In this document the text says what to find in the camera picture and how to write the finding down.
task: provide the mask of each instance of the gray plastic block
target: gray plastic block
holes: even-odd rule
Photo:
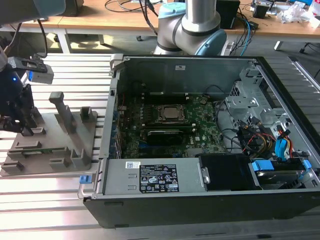
[[[59,150],[52,150],[52,153],[55,157],[59,158],[59,157],[62,157],[62,158],[68,158],[70,159],[70,154],[71,154],[71,151],[69,150],[69,148],[66,146],[64,147],[64,149],[59,149]]]
[[[58,116],[57,120],[59,121],[59,117],[62,119],[62,123],[69,134],[73,134],[76,131],[76,125],[74,124],[74,118],[70,111],[68,105],[64,104],[64,93],[62,91],[53,91],[50,94],[49,101],[54,104],[57,111]]]
[[[7,156],[11,159],[25,159],[26,156],[22,153],[22,151],[18,152],[8,152]]]
[[[84,149],[81,151],[81,156],[78,156],[76,151],[72,149],[70,159],[76,168],[83,168],[91,162]]]
[[[15,146],[15,149],[36,149],[41,148],[41,142],[39,141],[27,141],[27,142],[21,142],[18,141]]]
[[[80,117],[83,123],[89,123],[95,120],[95,116],[92,112],[91,107],[83,106],[80,109]]]
[[[5,162],[2,165],[2,170],[4,170],[6,173],[20,173],[24,166],[19,161],[11,161],[11,162]]]
[[[31,128],[33,134],[46,134],[46,130],[43,127]]]
[[[49,160],[49,165],[53,170],[66,170],[69,166],[69,163],[65,160],[64,157],[61,157],[51,158]]]

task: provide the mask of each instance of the slotted metal surface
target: slotted metal surface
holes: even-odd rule
[[[320,134],[320,88],[314,79],[309,79],[289,58],[267,58],[269,65],[295,99],[301,110]],[[272,99],[279,106],[276,96]]]
[[[98,112],[93,164],[89,172],[95,172],[98,167],[104,114],[111,81],[108,74],[109,60],[109,54],[50,54],[45,63],[52,66],[54,71],[52,85],[32,84],[34,102],[41,113],[56,112],[55,106],[48,101],[52,91],[64,91],[64,102],[72,111],[78,111],[81,106],[91,106]],[[308,89],[308,83],[301,73],[288,59],[286,61],[269,59],[271,66],[288,86],[289,91],[294,91],[293,87],[296,86]],[[309,103],[307,100],[313,99],[309,94],[305,94],[309,98],[303,98],[301,92],[295,94],[300,97],[299,100],[305,101],[306,105]],[[319,123],[316,122],[317,115],[310,115],[309,119]],[[15,136],[15,133],[0,131],[0,162],[5,160],[7,150],[11,147]],[[0,177],[0,239],[247,240],[266,236],[261,234],[270,234],[272,239],[283,239],[283,237],[299,240],[319,239],[320,208],[289,220],[103,229],[84,207],[82,200],[78,199],[81,174],[83,172]],[[92,184],[86,185],[85,191],[92,190]],[[206,214],[201,206],[190,207],[199,208],[199,215]]]

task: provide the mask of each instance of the wooden desk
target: wooden desk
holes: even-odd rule
[[[84,0],[84,6],[80,15],[77,17],[50,17],[49,21],[43,23],[44,30],[47,33],[56,33],[58,35],[61,48],[64,53],[70,53],[70,41],[68,34],[94,34],[99,35],[100,43],[103,44],[103,35],[136,35],[136,36],[154,36],[149,26],[146,24],[141,12],[112,12],[105,8],[107,0]],[[265,19],[252,18],[252,12],[246,10],[245,4],[251,0],[241,0],[240,8],[243,14],[250,21],[259,24],[254,38],[267,39],[269,41],[278,41],[275,50],[278,50],[282,42],[312,42],[320,43],[320,28],[312,28],[308,22],[281,23],[276,16],[266,15]],[[138,3],[126,3],[124,5],[129,9],[138,8]],[[155,5],[158,12],[160,4]],[[110,9],[121,11],[116,2],[108,5]],[[158,18],[148,11],[150,22],[155,28],[158,28]],[[13,31],[11,27],[0,28],[0,31]],[[22,32],[40,32],[38,23],[24,23],[21,27]],[[226,30],[228,40],[234,41],[244,31],[243,24],[240,21],[235,23],[235,28]]]
[[[266,37],[289,37],[289,38],[320,38],[320,27],[312,28],[309,22],[291,22],[281,23],[275,15],[267,14],[265,19],[253,18],[253,13],[249,11],[251,0],[241,0],[241,11],[248,18],[249,21],[259,24],[254,36]],[[243,25],[237,24],[236,29],[226,30],[228,34],[243,33]]]
[[[60,28],[67,29],[100,29],[116,31],[139,31],[153,35],[141,12],[112,12],[105,8],[107,0],[85,0],[81,13],[77,17],[63,17]],[[128,9],[139,8],[139,3],[126,3]],[[160,4],[154,6],[159,12]],[[108,4],[108,8],[122,11],[116,2]],[[158,27],[158,18],[148,10],[148,17],[155,28]]]
[[[66,30],[59,28],[59,22],[62,20],[62,16],[51,16],[47,21],[42,21],[43,29],[46,33],[55,33],[58,35],[62,50],[64,52],[70,52],[71,47],[68,42],[68,36]],[[15,31],[10,25],[4,25],[0,28],[0,31],[3,32],[13,32]],[[26,22],[21,25],[20,32],[25,33],[41,33],[41,29],[37,21],[35,22]]]

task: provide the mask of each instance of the gray floor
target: gray floor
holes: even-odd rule
[[[48,46],[50,53],[61,53],[62,50],[59,44],[54,42],[54,35],[48,34]],[[106,45],[101,46],[98,42],[97,35],[80,35],[70,34],[69,39],[72,42],[73,53],[124,53],[134,55],[150,54],[157,44],[156,37],[143,36],[143,41],[137,41],[136,36],[104,36]],[[299,53],[299,50],[304,46],[304,42],[284,42],[280,51],[274,50],[275,41],[257,40],[253,37],[252,43],[248,46],[244,56],[262,56],[262,57],[296,57],[300,63],[314,76],[320,68],[320,47],[314,47],[315,52],[309,47],[305,53]],[[40,33],[23,33],[19,40],[19,48],[16,46],[12,50],[12,54],[21,57],[28,57],[33,54],[34,50],[43,52],[44,41]]]

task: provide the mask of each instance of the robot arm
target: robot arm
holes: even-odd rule
[[[61,14],[65,8],[65,0],[4,0],[0,25]],[[33,135],[31,128],[37,127],[33,117],[39,112],[34,106],[30,84],[22,84],[17,70],[39,73],[37,76],[42,73],[53,77],[53,73],[38,56],[8,58],[0,47],[0,130],[30,136]]]
[[[186,0],[161,6],[157,47],[154,54],[214,56],[223,48],[227,34],[220,29],[217,0]]]

